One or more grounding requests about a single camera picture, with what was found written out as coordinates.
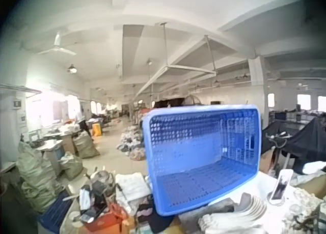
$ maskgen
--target floor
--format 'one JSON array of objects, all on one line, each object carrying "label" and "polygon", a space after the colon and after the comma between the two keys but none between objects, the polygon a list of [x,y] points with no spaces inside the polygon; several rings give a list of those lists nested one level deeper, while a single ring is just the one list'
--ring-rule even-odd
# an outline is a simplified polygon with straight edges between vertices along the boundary
[{"label": "floor", "polygon": [[73,194],[78,193],[79,189],[85,184],[87,179],[83,175],[86,172],[88,174],[93,173],[95,167],[102,168],[105,166],[107,171],[115,171],[116,174],[135,172],[140,172],[145,176],[148,174],[146,160],[133,161],[116,149],[116,146],[120,143],[122,130],[130,125],[128,118],[122,118],[119,123],[113,121],[111,124],[112,126],[103,129],[102,136],[93,137],[100,156],[84,159],[84,170],[74,180],[68,181],[66,178],[61,178],[62,184],[68,185]]}]

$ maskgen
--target person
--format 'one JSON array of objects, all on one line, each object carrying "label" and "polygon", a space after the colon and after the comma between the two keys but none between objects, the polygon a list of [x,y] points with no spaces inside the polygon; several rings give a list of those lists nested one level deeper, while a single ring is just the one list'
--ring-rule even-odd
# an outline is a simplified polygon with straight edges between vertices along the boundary
[{"label": "person", "polygon": [[78,123],[79,124],[79,127],[81,130],[83,131],[86,131],[89,136],[92,138],[92,135],[88,129],[88,126],[86,124],[86,120],[85,120],[85,116],[84,116],[84,110],[83,108],[81,107],[80,108],[80,111],[78,111],[75,115],[75,123]]}]

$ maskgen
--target sack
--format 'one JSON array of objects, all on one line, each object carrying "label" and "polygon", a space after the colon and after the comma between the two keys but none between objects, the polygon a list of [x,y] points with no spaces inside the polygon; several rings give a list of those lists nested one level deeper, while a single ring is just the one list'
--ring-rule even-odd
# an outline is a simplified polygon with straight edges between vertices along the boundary
[{"label": "sack", "polygon": [[57,198],[54,191],[39,190],[30,186],[27,182],[21,185],[21,190],[32,208],[40,213],[45,212]]},{"label": "sack", "polygon": [[39,189],[58,190],[61,185],[56,180],[56,174],[50,161],[42,153],[32,149],[25,142],[18,144],[17,168],[20,176],[30,186]]},{"label": "sack", "polygon": [[24,179],[21,190],[34,210],[44,212],[63,189],[50,161],[25,142],[18,144],[17,168]]},{"label": "sack", "polygon": [[84,168],[83,160],[80,157],[72,155],[70,152],[66,152],[59,163],[70,181],[79,175]]},{"label": "sack", "polygon": [[93,144],[92,138],[86,131],[81,132],[78,137],[73,139],[73,141],[78,150],[78,155],[80,158],[92,158],[100,155]]}]

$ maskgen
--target plastic basket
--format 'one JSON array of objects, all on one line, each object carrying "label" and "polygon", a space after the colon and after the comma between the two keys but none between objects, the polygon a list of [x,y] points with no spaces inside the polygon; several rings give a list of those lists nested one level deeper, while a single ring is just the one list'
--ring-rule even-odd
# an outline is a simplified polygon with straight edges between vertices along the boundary
[{"label": "plastic basket", "polygon": [[160,215],[205,205],[258,172],[261,126],[254,105],[155,109],[143,129]]},{"label": "plastic basket", "polygon": [[55,202],[38,217],[39,223],[48,231],[59,234],[60,226],[72,204],[72,200],[62,201],[65,197],[69,197],[67,191],[62,191]]}]

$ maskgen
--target ceiling light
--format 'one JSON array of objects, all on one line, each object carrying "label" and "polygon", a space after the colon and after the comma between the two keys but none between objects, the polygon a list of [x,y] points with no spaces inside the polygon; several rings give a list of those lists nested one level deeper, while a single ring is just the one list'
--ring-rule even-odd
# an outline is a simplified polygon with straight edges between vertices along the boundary
[{"label": "ceiling light", "polygon": [[75,68],[75,66],[72,64],[69,68],[68,68],[68,72],[71,74],[75,74],[77,73],[77,69]]},{"label": "ceiling light", "polygon": [[153,62],[152,62],[152,60],[151,60],[150,58],[149,58],[149,59],[147,60],[147,62],[146,62],[147,65],[152,65],[152,63],[153,63]]}]

